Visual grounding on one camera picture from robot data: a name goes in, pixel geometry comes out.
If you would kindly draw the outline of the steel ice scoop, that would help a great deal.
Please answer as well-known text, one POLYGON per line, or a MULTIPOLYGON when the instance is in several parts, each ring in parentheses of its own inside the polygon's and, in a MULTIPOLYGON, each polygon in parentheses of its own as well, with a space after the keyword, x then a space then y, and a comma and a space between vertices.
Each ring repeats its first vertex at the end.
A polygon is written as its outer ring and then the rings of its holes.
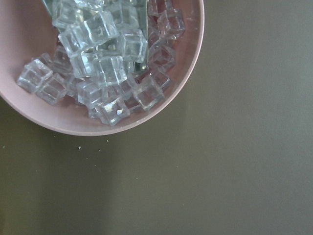
POLYGON ((146 69, 145 0, 45 0, 43 4, 69 58, 114 55, 135 73, 146 69))

